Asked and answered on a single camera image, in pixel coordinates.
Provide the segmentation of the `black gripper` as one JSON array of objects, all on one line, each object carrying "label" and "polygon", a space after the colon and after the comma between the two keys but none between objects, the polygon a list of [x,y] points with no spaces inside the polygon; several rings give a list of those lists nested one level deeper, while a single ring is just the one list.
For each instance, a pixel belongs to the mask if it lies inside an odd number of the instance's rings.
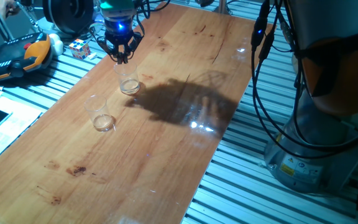
[{"label": "black gripper", "polygon": [[[96,38],[98,45],[117,64],[128,63],[144,37],[140,32],[132,30],[132,22],[132,17],[121,17],[113,20],[105,19],[105,38],[101,36]],[[107,40],[113,45],[124,45],[124,59],[118,49],[107,44]]]}]

